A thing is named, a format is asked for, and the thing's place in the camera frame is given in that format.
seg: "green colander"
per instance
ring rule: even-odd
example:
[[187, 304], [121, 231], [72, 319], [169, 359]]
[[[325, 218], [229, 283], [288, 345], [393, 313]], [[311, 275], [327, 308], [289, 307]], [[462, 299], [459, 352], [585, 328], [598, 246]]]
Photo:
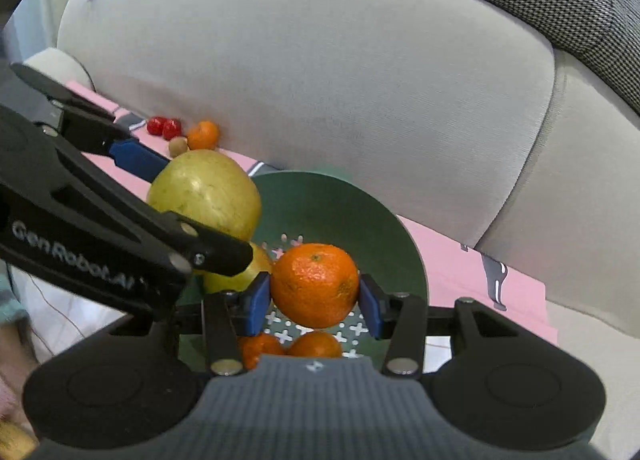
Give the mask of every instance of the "green colander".
[[[347, 251], [359, 270], [387, 293], [402, 291], [427, 298], [420, 253], [398, 218], [372, 196], [342, 179], [311, 171], [276, 171], [254, 177], [262, 198], [262, 220], [252, 240], [277, 259], [301, 243], [332, 244]], [[183, 298], [194, 301], [194, 291]], [[289, 345], [310, 331], [279, 310], [267, 314], [264, 332]], [[366, 355], [382, 365], [388, 342], [369, 336], [357, 305], [339, 325], [327, 329], [343, 356]], [[201, 341], [183, 340], [182, 360], [202, 362]]]

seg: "orange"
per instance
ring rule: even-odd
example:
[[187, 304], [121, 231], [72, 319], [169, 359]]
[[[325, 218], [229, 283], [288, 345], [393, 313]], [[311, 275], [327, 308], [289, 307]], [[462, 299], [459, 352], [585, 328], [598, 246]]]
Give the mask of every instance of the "orange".
[[247, 370], [253, 370], [260, 361], [260, 355], [285, 355], [286, 352], [276, 337], [260, 333], [255, 337], [241, 337], [239, 340], [242, 363]]
[[358, 299], [358, 268], [342, 249], [302, 244], [273, 265], [271, 297], [290, 320], [308, 328], [342, 321]]
[[331, 334], [316, 330], [293, 341], [287, 355], [296, 357], [342, 357], [340, 343]]
[[190, 150], [213, 150], [218, 144], [220, 129], [211, 121], [200, 121], [187, 133]]

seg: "red cherry tomato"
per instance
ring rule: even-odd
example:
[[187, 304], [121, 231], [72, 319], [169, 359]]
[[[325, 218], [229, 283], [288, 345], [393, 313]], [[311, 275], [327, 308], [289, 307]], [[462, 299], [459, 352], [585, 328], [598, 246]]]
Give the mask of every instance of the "red cherry tomato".
[[166, 117], [151, 117], [151, 119], [146, 122], [146, 131], [151, 133], [151, 135], [162, 135], [162, 129], [165, 124]]
[[162, 127], [162, 137], [170, 141], [174, 137], [182, 135], [182, 123], [180, 119], [169, 119]]

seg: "beige couch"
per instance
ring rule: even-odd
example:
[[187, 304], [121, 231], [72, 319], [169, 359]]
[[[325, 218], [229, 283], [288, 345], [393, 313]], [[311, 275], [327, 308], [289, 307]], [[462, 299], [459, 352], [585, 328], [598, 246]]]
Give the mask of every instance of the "beige couch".
[[223, 147], [347, 168], [395, 212], [546, 283], [607, 387], [593, 443], [640, 448], [640, 118], [482, 0], [70, 0], [30, 65]]

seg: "metal screw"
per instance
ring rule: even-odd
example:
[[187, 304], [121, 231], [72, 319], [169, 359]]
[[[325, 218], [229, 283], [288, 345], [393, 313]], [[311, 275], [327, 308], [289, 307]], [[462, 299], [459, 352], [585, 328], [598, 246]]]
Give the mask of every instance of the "metal screw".
[[42, 131], [44, 132], [45, 135], [48, 135], [49, 137], [57, 137], [58, 136], [58, 132], [56, 132], [53, 128], [51, 128], [50, 126], [44, 125], [42, 127]]
[[391, 359], [386, 367], [396, 375], [413, 375], [418, 371], [418, 363], [408, 357]]
[[242, 371], [242, 363], [235, 359], [220, 359], [211, 365], [211, 371], [225, 377], [238, 375]]
[[190, 275], [193, 272], [191, 263], [189, 263], [188, 260], [184, 258], [184, 256], [180, 256], [177, 253], [171, 253], [169, 255], [169, 261], [181, 273]]
[[187, 222], [180, 222], [180, 227], [188, 235], [190, 235], [190, 236], [198, 236], [198, 232], [192, 226], [187, 224]]

